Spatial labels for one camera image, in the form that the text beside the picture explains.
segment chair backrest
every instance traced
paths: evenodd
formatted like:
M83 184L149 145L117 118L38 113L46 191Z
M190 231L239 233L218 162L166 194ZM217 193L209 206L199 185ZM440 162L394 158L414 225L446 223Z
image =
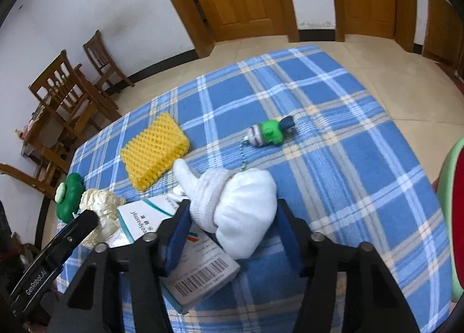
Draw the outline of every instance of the chair backrest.
M102 34L97 30L95 35L84 44L85 54L89 57L90 62L100 74L105 66L113 64L113 60L106 51L101 39Z
M0 163L0 175L1 174L11 176L19 181L22 181L23 183L26 183L35 190L45 194L48 198L53 199L55 197L56 188L43 181L35 179L32 176L29 176L23 171L20 171L19 169L14 168L8 164Z
M79 78L65 50L29 86L29 90L60 124L73 132L68 122L86 101L86 94L82 93Z

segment small figurine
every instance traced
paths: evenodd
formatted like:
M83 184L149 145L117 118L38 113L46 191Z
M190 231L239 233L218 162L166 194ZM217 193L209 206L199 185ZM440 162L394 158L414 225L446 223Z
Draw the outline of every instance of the small figurine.
M256 148L268 144L279 145L284 141L284 133L295 126L292 116L284 117L282 120L267 120L261 124L253 125L247 129L247 135L243 142L249 143Z
M84 192L81 175L70 173L64 183L57 187L55 202L57 203L57 217L65 223L74 219L73 213L77 212Z

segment yellow foam net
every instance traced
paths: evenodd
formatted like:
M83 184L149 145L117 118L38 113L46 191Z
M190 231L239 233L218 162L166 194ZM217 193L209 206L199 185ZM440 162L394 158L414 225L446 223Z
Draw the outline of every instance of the yellow foam net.
M189 139L166 112L121 149L132 185L146 190L189 150Z

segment tiled floor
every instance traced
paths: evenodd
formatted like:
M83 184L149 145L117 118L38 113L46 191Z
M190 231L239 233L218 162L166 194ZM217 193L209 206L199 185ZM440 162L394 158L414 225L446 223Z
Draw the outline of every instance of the tiled floor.
M433 62L393 40L351 35L345 43L288 43L285 36L218 44L207 58L163 71L115 97L121 114L171 88L229 64L283 48L316 44L353 74L388 111L433 181L450 147L464 136L464 97ZM53 208L47 228L53 227ZM52 235L45 233L44 240Z

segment white cream object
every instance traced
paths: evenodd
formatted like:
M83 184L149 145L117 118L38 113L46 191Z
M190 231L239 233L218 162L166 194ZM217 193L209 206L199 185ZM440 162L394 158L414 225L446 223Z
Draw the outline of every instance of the white cream object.
M234 260L250 257L277 212L277 187L271 174L257 168L235 174L210 168L197 177L184 159L177 159L173 170L192 201L192 221L214 233Z
M98 243L109 240L121 227L117 208L124 205L125 202L125 198L119 198L108 190L86 190L82 194L79 208L81 212L87 209L94 211L98 215L98 226L83 240L82 244L93 248Z
M62 203L65 195L66 195L66 184L61 183L60 185L58 185L57 191L55 193L55 202Z

